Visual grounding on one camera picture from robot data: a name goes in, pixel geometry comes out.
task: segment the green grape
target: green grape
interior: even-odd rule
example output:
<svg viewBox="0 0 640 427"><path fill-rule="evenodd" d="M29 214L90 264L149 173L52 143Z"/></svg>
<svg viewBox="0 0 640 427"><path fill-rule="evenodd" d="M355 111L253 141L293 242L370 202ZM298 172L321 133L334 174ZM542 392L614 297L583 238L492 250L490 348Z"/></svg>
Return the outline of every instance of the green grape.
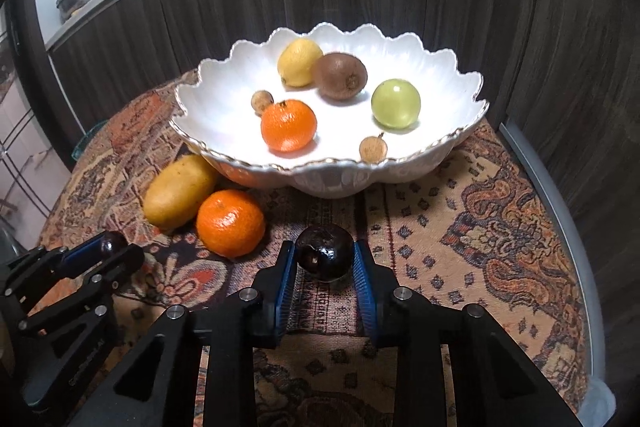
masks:
<svg viewBox="0 0 640 427"><path fill-rule="evenodd" d="M406 80L385 80L373 92L371 110L383 126L404 129L418 120L420 93Z"/></svg>

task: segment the tablecloth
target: tablecloth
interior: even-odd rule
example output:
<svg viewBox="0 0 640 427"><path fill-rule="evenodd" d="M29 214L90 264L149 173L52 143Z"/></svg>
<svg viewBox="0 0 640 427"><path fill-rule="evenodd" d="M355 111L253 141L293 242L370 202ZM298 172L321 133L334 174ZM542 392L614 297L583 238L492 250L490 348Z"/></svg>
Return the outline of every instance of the tablecloth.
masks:
<svg viewBox="0 0 640 427"><path fill-rule="evenodd" d="M74 247L100 230L120 230L143 247L145 264L114 296L120 334L94 386L165 307L211 307L274 263L282 241L310 223L337 223L368 240L377 263L401 285L460 309L485 306L576 410L587 382L588 334L580 286L540 198L517 160L483 121L431 174L376 184L350 198L321 200L293 188L251 190L268 231L236 262L207 250L190 223L164 235L145 221L142 200L158 172L190 153L168 126L174 88L194 72L130 102L80 158L42 232L47 248ZM230 185L222 182L221 186ZM41 306L79 284L59 283ZM256 404L264 426L390 426L395 349L364 338L350 283L304 275L281 347L254 352ZM196 397L202 422L205 349ZM450 425L455 405L447 374Z"/></svg>

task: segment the bowl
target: bowl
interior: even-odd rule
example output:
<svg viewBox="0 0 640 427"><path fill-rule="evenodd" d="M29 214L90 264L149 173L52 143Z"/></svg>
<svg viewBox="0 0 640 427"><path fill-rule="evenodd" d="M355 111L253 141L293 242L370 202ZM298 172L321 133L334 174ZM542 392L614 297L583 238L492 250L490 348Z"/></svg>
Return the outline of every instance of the bowl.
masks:
<svg viewBox="0 0 640 427"><path fill-rule="evenodd" d="M284 86L278 57L301 36L324 53L358 57L369 73L365 89L351 100L332 102L313 87ZM197 83L175 89L182 114L175 114L170 125L194 153L241 185L291 185L320 198L342 198L374 182L409 182L428 174L474 131L489 108L486 100L476 100L482 75L460 73L457 66L452 50L430 52L416 34L385 37L371 24L343 32L321 23L308 34L278 28L262 44L236 42L225 60L201 61ZM371 95L389 78L404 78L420 92L420 116L409 130L382 129L372 116ZM318 131L308 147L296 153L268 149L251 107L252 94L260 89L276 102L296 98L313 109ZM379 164L361 162L360 142L383 131L388 157Z"/></svg>

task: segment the round table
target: round table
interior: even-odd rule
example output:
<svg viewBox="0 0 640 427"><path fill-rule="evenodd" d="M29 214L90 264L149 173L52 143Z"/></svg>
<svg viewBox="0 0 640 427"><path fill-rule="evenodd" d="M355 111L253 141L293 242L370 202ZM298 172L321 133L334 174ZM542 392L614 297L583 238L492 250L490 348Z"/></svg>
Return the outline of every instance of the round table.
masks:
<svg viewBox="0 0 640 427"><path fill-rule="evenodd" d="M190 153L167 122L177 110L175 85L195 79L191 71L150 90L111 118L80 158L42 232L45 247L71 248L100 230L120 230L145 251L142 270L114 296L118 347L94 385L164 308L210 307L273 264L282 241L311 223L337 223L366 239L401 285L437 304L485 306L566 402L579 407L588 332L574 265L523 169L485 121L434 172L409 184L376 184L341 200L290 187L251 190L268 231L255 253L233 263L204 248L193 223L164 235L142 214L154 176ZM395 349L377 351L361 336L349 285L300 279L290 334L275 351L255 350L260 425L391 425ZM41 305L78 284L59 283ZM450 387L450 375L447 381ZM196 425L202 400L196 397ZM455 416L453 402L449 415Z"/></svg>

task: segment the silver bolt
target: silver bolt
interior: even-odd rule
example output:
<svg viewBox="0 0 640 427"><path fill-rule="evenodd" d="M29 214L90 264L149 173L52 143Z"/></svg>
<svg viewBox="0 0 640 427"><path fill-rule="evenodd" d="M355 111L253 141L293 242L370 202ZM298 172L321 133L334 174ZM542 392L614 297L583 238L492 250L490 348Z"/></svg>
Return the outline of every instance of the silver bolt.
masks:
<svg viewBox="0 0 640 427"><path fill-rule="evenodd" d="M258 296L258 290L255 288L242 288L238 295L242 301L252 301Z"/></svg>
<svg viewBox="0 0 640 427"><path fill-rule="evenodd" d="M484 308L480 304L471 303L465 306L466 313L478 319L484 315Z"/></svg>
<svg viewBox="0 0 640 427"><path fill-rule="evenodd" d="M170 319L179 319L184 315L184 306L180 306L180 304L174 304L173 306L169 306L166 309L166 316Z"/></svg>
<svg viewBox="0 0 640 427"><path fill-rule="evenodd" d="M399 301L406 301L410 299L413 294L414 293L406 286L398 286L398 288L394 290L394 297Z"/></svg>

